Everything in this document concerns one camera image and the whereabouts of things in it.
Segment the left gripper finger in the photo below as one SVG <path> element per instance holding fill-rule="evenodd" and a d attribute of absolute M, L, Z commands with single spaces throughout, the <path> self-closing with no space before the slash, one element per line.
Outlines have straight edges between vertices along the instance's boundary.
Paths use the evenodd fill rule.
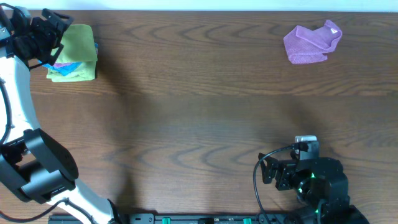
<path fill-rule="evenodd" d="M 64 48 L 64 45 L 60 44 L 57 47 L 57 51 L 54 54 L 52 54 L 51 50 L 47 50 L 45 52 L 39 53 L 38 55 L 35 55 L 33 57 L 33 59 L 40 60 L 40 63 L 38 63 L 36 65 L 33 65 L 33 66 L 29 66 L 29 69 L 35 69 L 35 68 L 41 67 L 41 66 L 43 66 L 45 64 L 54 65 L 54 63 L 58 59 L 58 57 L 59 57 L 61 51 L 63 50 L 63 48 Z"/>
<path fill-rule="evenodd" d="M 61 14 L 50 9 L 43 9 L 42 16 L 45 18 L 46 26 L 57 35 L 59 39 L 62 38 L 64 32 L 74 21 L 71 16 Z"/>

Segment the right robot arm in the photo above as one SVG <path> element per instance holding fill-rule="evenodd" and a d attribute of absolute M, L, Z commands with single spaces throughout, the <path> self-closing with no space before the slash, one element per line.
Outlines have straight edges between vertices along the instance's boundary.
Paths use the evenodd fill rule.
<path fill-rule="evenodd" d="M 348 178 L 339 160 L 317 152 L 292 151 L 291 160 L 279 161 L 263 153 L 256 167 L 265 184 L 276 180 L 279 191 L 294 190 L 306 206 L 287 214 L 284 223 L 367 224 L 348 195 Z"/>

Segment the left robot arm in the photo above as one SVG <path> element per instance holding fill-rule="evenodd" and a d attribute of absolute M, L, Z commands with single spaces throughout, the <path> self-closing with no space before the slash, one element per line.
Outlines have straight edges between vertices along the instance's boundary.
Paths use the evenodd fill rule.
<path fill-rule="evenodd" d="M 80 180 L 70 152 L 41 129 L 35 114 L 29 61 L 54 64 L 72 21 L 49 9 L 39 17 L 23 7 L 1 13 L 1 183 L 23 202 L 61 208 L 82 223 L 123 223 L 114 203 Z"/>

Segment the light green cloth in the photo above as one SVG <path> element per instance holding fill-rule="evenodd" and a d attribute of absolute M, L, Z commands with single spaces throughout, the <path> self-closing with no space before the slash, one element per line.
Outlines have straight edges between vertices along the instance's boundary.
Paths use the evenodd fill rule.
<path fill-rule="evenodd" d="M 56 63 L 97 61 L 92 28 L 86 24 L 71 25 L 61 39 L 63 49 Z"/>

